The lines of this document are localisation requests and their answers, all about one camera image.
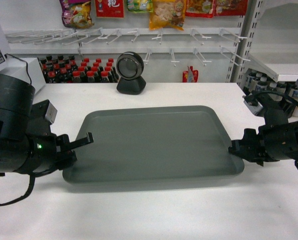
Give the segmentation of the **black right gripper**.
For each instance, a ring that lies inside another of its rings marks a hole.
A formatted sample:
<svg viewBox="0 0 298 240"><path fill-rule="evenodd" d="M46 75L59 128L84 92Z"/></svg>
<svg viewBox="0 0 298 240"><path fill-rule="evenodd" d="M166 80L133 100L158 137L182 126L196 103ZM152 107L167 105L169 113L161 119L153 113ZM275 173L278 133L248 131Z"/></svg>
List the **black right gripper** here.
<svg viewBox="0 0 298 240"><path fill-rule="evenodd" d="M228 152L251 163L298 161L298 121L247 128L241 140L232 140Z"/></svg>

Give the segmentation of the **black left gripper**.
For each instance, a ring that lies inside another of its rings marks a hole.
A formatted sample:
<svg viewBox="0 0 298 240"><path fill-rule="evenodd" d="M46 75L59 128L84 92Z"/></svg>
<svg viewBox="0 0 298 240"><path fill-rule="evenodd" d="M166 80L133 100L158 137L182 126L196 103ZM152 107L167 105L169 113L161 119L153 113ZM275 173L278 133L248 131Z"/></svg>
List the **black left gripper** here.
<svg viewBox="0 0 298 240"><path fill-rule="evenodd" d="M74 149L93 142L93 135L70 142L67 134L60 136L30 136L29 154L25 161L25 173L42 176L56 170L71 167L76 161Z"/></svg>

